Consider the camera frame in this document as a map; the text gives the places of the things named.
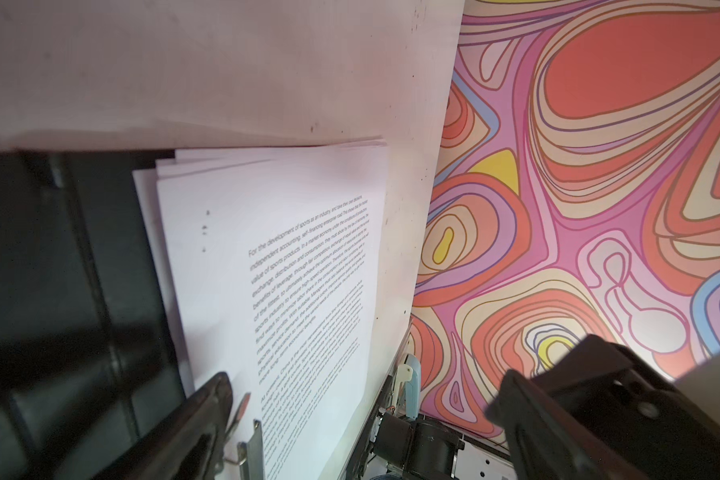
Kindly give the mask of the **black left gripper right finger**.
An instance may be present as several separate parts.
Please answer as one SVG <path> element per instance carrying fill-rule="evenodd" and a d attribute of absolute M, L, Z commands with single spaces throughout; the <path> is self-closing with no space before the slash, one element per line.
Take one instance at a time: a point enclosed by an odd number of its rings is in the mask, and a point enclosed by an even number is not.
<path fill-rule="evenodd" d="M 646 477 L 517 371 L 505 374 L 485 416 L 504 430 L 519 479 Z"/>

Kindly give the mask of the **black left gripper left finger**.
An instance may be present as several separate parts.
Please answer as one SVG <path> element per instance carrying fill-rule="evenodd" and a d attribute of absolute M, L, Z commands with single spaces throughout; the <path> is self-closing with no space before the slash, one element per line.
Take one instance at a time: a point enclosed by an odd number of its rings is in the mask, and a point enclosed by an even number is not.
<path fill-rule="evenodd" d="M 233 391 L 219 372 L 97 479 L 213 479 L 221 470 Z"/>

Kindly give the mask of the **red folder black inside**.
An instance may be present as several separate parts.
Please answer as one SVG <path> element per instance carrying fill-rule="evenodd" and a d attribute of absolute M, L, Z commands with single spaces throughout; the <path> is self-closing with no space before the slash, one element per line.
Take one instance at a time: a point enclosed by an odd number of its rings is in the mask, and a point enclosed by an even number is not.
<path fill-rule="evenodd" d="M 88 479 L 184 400 L 132 174 L 0 154 L 0 479 Z"/>

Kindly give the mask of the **printed paper sheet stack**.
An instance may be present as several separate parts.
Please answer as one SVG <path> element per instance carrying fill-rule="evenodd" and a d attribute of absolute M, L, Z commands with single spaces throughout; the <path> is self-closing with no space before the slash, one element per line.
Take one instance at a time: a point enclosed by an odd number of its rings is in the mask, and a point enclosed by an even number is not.
<path fill-rule="evenodd" d="M 177 359 L 179 378 L 185 395 L 189 397 L 195 391 L 195 386 L 164 237 L 157 192 L 157 172 L 155 169 L 134 170 L 132 178 Z"/>

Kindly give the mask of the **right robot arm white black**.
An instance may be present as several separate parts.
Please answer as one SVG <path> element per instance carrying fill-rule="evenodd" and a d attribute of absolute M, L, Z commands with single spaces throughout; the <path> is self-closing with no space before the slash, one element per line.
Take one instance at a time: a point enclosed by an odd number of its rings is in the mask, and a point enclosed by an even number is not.
<path fill-rule="evenodd" d="M 720 426 L 623 345 L 589 335 L 532 378 L 651 479 L 720 479 Z"/>

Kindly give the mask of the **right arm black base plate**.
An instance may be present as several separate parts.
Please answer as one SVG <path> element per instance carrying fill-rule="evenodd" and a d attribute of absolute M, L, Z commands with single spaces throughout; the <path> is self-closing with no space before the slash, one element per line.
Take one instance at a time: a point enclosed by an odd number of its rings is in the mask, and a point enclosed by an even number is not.
<path fill-rule="evenodd" d="M 436 420 L 410 420 L 385 412 L 372 428 L 371 452 L 402 479 L 456 479 L 456 463 L 465 443 Z"/>

